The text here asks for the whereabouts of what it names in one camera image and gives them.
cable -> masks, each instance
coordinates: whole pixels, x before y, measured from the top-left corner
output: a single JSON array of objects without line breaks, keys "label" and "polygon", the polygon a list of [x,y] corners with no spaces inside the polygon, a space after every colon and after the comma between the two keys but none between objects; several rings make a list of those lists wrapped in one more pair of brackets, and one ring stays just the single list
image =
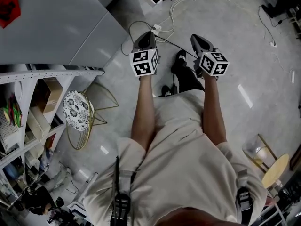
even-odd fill
[{"label": "cable", "polygon": [[262,21],[262,19],[261,19],[261,17],[260,17],[260,14],[259,14],[260,8],[262,8],[262,7],[261,7],[261,6],[258,7],[258,17],[259,17],[261,23],[263,24],[263,26],[268,30],[269,34],[271,35],[271,38],[272,38],[272,40],[273,40],[274,45],[276,45],[276,42],[275,42],[275,40],[274,40],[274,37],[273,37],[272,33],[270,32],[270,30],[269,30],[268,27],[264,24],[264,22]]},{"label": "cable", "polygon": [[[166,22],[168,19],[171,19],[171,21],[172,21],[172,29],[170,29],[170,30],[167,30],[167,31],[164,31],[164,30],[161,30],[161,32],[172,32],[167,38],[166,38],[166,40],[168,40],[172,35],[173,35],[173,33],[175,32],[175,24],[174,24],[174,18],[173,18],[173,12],[174,12],[174,8],[179,4],[179,3],[181,3],[181,2],[183,2],[183,1],[186,1],[186,0],[177,0],[177,1],[175,1],[172,5],[171,5],[171,7],[170,7],[170,10],[169,10],[169,17],[167,18],[167,19],[165,19],[164,21],[162,21],[161,23],[159,23],[159,25],[161,25],[161,24],[163,24],[164,22]],[[249,14],[253,14],[253,12],[251,12],[251,11],[249,11],[249,10],[247,10],[247,9],[245,9],[245,8],[243,8],[243,7],[241,7],[241,6],[239,6],[237,3],[235,3],[235,2],[233,2],[233,1],[231,1],[231,0],[227,0],[228,2],[231,2],[231,3],[233,3],[233,4],[235,4],[238,8],[240,8],[240,9],[242,9],[242,10],[245,10],[246,12],[248,12]]]},{"label": "cable", "polygon": [[282,22],[283,22],[284,20],[286,20],[286,19],[289,18],[289,17],[286,17],[286,18],[284,18],[284,19],[280,19],[279,22],[278,22],[276,25],[274,25],[273,22],[272,22],[271,17],[270,17],[270,16],[268,16],[268,17],[269,17],[269,20],[270,20],[270,22],[271,22],[271,25],[272,25],[274,28],[276,28],[278,25],[282,24]]},{"label": "cable", "polygon": [[75,194],[76,192],[71,192],[68,188],[66,188],[67,191],[69,191],[72,194]]},{"label": "cable", "polygon": [[71,183],[73,184],[73,186],[77,189],[77,192],[79,192],[79,189],[74,185],[74,183],[71,181]]},{"label": "cable", "polygon": [[272,53],[272,54],[274,54],[274,55],[276,56],[276,58],[277,58],[277,60],[278,60],[278,62],[279,62],[280,67],[282,68],[282,70],[283,70],[285,73],[290,74],[290,73],[293,71],[293,69],[290,69],[290,71],[286,71],[286,70],[283,68],[283,66],[281,65],[280,59],[278,58],[278,55],[277,55],[277,47],[276,47],[276,52],[275,52],[275,53]]},{"label": "cable", "polygon": [[[149,27],[150,29],[152,29],[152,26],[150,26],[150,24],[147,23],[147,22],[145,22],[145,21],[137,20],[137,21],[132,22],[131,25],[128,27],[128,34],[130,35],[130,38],[131,38],[131,41],[132,41],[133,44],[134,44],[134,40],[133,40],[133,37],[132,37],[132,35],[131,35],[131,27],[132,27],[133,24],[138,23],[138,22],[144,23],[144,24],[148,25],[148,27]],[[123,55],[129,56],[130,54],[125,54],[125,53],[123,52],[122,45],[123,45],[123,43],[122,43],[121,46],[120,46],[121,52],[123,53]]]},{"label": "cable", "polygon": [[157,36],[157,35],[155,35],[155,37],[158,37],[158,38],[160,38],[160,39],[162,39],[162,40],[165,40],[166,42],[168,42],[168,43],[170,43],[170,44],[172,44],[172,45],[174,45],[174,46],[176,46],[176,47],[178,47],[178,48],[184,50],[187,54],[190,54],[191,56],[195,57],[196,59],[198,58],[198,57],[194,56],[193,54],[191,54],[190,52],[186,51],[185,49],[181,48],[180,46],[178,46],[178,45],[176,45],[176,44],[174,44],[174,43],[172,43],[172,42],[170,42],[170,41],[168,41],[168,40],[166,40],[166,39],[163,39],[163,38],[161,38],[161,37],[159,37],[159,36]]}]

black strap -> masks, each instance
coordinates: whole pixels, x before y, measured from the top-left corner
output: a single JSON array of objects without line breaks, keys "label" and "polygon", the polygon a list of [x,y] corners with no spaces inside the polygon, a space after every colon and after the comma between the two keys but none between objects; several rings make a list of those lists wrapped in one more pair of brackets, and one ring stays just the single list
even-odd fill
[{"label": "black strap", "polygon": [[237,201],[241,208],[241,224],[249,225],[253,213],[253,200],[246,187],[241,187],[238,190]]},{"label": "black strap", "polygon": [[116,158],[115,187],[117,195],[114,198],[113,212],[110,226],[127,226],[127,214],[131,209],[131,199],[127,194],[119,191],[119,158]]}]

gray floor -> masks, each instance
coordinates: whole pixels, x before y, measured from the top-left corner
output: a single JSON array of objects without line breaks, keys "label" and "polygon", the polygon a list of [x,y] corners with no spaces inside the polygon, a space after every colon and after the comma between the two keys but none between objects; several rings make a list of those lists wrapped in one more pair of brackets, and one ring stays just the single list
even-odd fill
[{"label": "gray floor", "polygon": [[[230,61],[226,75],[218,80],[218,87],[227,138],[234,147],[241,148],[252,143],[257,133],[261,133],[277,156],[284,153],[292,156],[301,142],[298,111],[301,43],[296,39],[295,30],[288,20],[273,28],[269,18],[261,11],[261,17],[271,30],[277,48],[270,46],[271,38],[257,13],[259,5],[268,2],[274,5],[276,0],[231,1],[239,7],[227,0],[187,0],[179,4],[174,10],[175,33],[170,41],[192,52],[190,36],[199,34],[210,40]],[[146,17],[126,10],[122,3],[117,4],[111,13],[127,29],[135,20],[144,20],[151,25],[160,23],[168,17],[171,4],[169,0],[163,2],[161,7],[155,8]],[[273,19],[273,23],[276,24],[278,20]],[[166,22],[162,29],[170,28],[171,23]],[[136,23],[131,33],[137,39],[147,30],[146,25]],[[160,36],[166,38],[168,34],[162,33]],[[123,46],[124,51],[130,52],[131,46],[128,39]],[[179,50],[167,43],[158,44],[158,49],[161,61],[158,74],[152,78],[155,96],[160,95],[163,85],[172,85],[170,67]],[[192,65],[193,58],[188,55],[187,59]],[[279,62],[287,72],[291,69],[296,72],[294,84],[291,83],[291,75],[284,72]],[[56,160],[72,169],[74,182],[78,186],[92,173],[101,172],[112,164],[116,155],[116,139],[130,135],[139,80],[134,77],[129,58],[120,51],[105,67],[105,71],[98,81],[119,102],[118,108],[101,112],[109,124],[94,128],[89,144],[81,151],[70,147],[65,133],[57,147]],[[238,90],[239,84],[253,103],[251,109]],[[104,101],[108,104],[103,96],[94,97],[94,100],[94,104],[104,104]],[[283,181],[290,175],[290,172],[286,172]]]}]

beige shirt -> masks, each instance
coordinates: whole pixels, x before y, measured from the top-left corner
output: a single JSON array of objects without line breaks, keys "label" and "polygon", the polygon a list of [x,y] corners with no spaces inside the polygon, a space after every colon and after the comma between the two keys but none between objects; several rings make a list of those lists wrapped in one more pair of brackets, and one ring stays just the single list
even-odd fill
[{"label": "beige shirt", "polygon": [[[135,141],[119,142],[120,170],[139,170],[131,185],[128,225],[153,226],[169,212],[185,207],[236,222],[237,173],[248,171],[253,222],[267,192],[251,164],[227,142],[215,146],[203,133],[200,115],[204,92],[186,91],[155,98],[157,134],[144,157]],[[92,223],[109,225],[112,214],[114,167],[99,176],[84,199]]]}]

strap buckle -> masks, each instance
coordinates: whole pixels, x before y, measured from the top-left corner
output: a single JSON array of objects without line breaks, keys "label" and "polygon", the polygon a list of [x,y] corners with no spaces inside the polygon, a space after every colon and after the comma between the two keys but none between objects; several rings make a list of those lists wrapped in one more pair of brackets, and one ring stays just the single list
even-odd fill
[{"label": "strap buckle", "polygon": [[249,210],[253,205],[250,192],[245,187],[241,187],[238,190],[237,200],[240,205],[241,211]]},{"label": "strap buckle", "polygon": [[116,218],[118,220],[126,220],[127,214],[130,211],[130,197],[126,194],[118,194],[116,195],[114,200],[116,207],[114,208],[115,213],[112,214],[112,218]]}]

